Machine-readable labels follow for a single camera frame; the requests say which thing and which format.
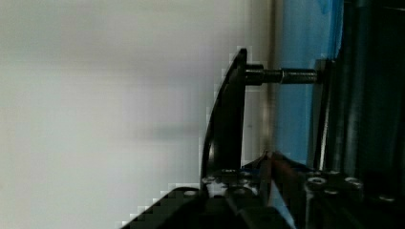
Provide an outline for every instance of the machine part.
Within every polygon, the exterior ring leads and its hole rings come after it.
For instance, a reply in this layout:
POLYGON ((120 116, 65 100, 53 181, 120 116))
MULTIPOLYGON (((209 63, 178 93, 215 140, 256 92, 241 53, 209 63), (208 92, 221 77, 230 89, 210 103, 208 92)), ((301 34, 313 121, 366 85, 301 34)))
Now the machine part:
POLYGON ((380 195, 378 196, 379 199, 386 201, 386 202, 394 202, 395 198, 387 196, 387 195, 380 195))
POLYGON ((247 65, 245 82, 246 85, 262 85, 263 83, 313 84, 318 82, 318 73, 316 70, 307 69, 264 70, 263 66, 247 65))
POLYGON ((203 144, 201 178, 241 168, 246 59, 247 50, 241 49, 218 93, 203 144))
POLYGON ((322 84, 315 84, 312 96, 313 144, 309 145, 308 166, 323 170, 327 151, 327 133, 330 116, 330 90, 335 63, 330 60, 317 60, 316 69, 322 84))
POLYGON ((339 191, 337 191, 336 189, 330 188, 325 189, 324 192, 329 195, 337 195, 339 193, 339 191))
POLYGON ((404 7, 403 1, 373 1, 367 25, 373 36, 365 63, 359 66, 367 80, 362 111, 357 114, 357 145, 361 147, 356 168, 366 195, 386 194, 395 199, 405 190, 405 183, 400 182, 405 177, 401 147, 405 132, 405 11, 400 10, 404 7), (379 185, 373 177, 382 178, 379 185))
POLYGON ((260 200, 259 196, 255 195, 248 188, 228 188, 224 196, 235 215, 238 215, 239 211, 244 208, 263 207, 263 202, 260 200))
POLYGON ((331 171, 328 171, 328 174, 330 174, 330 175, 338 175, 338 174, 340 174, 340 172, 331 170, 331 171))
POLYGON ((357 189, 360 189, 362 187, 362 183, 357 178, 347 177, 347 178, 345 178, 345 181, 348 182, 349 184, 353 185, 357 189))
MULTIPOLYGON (((261 164, 261 169, 265 173, 263 177, 269 176, 274 181, 277 188, 280 190, 280 194, 289 209, 294 223, 297 228, 303 228, 305 226, 305 213, 306 213, 306 191, 305 191, 305 173, 312 172, 307 166, 292 161, 279 152, 273 152, 271 158, 265 160, 267 163, 261 164)), ((269 195, 271 191, 269 188, 266 195, 269 195)))
POLYGON ((220 170, 202 180, 210 198, 223 197, 228 188, 247 188, 255 195, 259 192, 259 178, 248 170, 220 170))

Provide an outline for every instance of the black metal frame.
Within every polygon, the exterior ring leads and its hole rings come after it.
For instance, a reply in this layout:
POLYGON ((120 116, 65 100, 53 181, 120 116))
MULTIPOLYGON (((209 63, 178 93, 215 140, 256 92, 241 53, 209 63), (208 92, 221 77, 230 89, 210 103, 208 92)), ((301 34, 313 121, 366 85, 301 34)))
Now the black metal frame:
POLYGON ((208 125, 201 188, 173 190, 123 229, 289 228, 277 210, 267 207, 271 182, 280 190, 296 228, 405 228, 401 225, 405 212, 405 6, 397 1, 384 4, 345 2, 342 49, 336 61, 325 62, 322 72, 264 70, 262 65, 247 64, 247 51, 240 50, 208 125), (375 73, 385 78, 367 77, 375 73), (262 83, 324 84, 316 144, 309 157, 317 170, 278 152, 265 152, 241 168, 245 86, 262 83), (374 95, 378 84, 395 92, 382 88, 374 95), (381 121, 380 115, 387 112, 380 113, 372 105, 385 106, 390 99, 399 99, 386 106, 395 113, 394 119, 381 121), (377 139, 370 131, 378 125, 395 134, 377 139), (336 140, 342 136, 343 141, 336 140), (387 156, 373 149, 381 151, 387 142, 393 142, 387 156), (213 194, 213 187, 224 191, 213 194))

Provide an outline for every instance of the blue panel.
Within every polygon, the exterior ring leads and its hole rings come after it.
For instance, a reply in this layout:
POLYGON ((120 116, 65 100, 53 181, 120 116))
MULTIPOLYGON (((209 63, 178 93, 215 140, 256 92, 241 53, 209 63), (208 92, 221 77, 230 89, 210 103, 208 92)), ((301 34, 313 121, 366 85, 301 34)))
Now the blue panel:
MULTIPOLYGON (((286 0, 281 68, 313 68, 317 59, 334 58, 340 46, 342 0, 286 0)), ((276 114, 276 149, 306 163, 309 148, 311 85, 282 85, 276 114)), ((280 196, 273 205, 292 223, 280 196)))

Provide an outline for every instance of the black metal bracket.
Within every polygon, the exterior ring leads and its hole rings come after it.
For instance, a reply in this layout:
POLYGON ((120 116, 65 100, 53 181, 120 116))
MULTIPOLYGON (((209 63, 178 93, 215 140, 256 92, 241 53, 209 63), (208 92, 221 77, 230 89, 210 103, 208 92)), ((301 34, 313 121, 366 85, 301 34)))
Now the black metal bracket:
POLYGON ((202 149, 201 178, 218 170, 241 168, 245 86, 263 83, 313 84, 321 81, 321 74, 316 70, 265 70, 263 65, 247 64, 246 57, 247 50, 241 49, 218 93, 202 149))

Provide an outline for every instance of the hex bolt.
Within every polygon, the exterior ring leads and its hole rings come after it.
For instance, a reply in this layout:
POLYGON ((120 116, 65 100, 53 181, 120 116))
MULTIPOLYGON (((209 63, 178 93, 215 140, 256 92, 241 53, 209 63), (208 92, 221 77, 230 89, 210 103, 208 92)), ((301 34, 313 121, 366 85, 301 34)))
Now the hex bolt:
POLYGON ((321 178, 321 177, 310 177, 310 178, 308 178, 308 182, 310 182, 312 184, 321 185, 321 184, 326 183, 327 181, 324 178, 321 178))

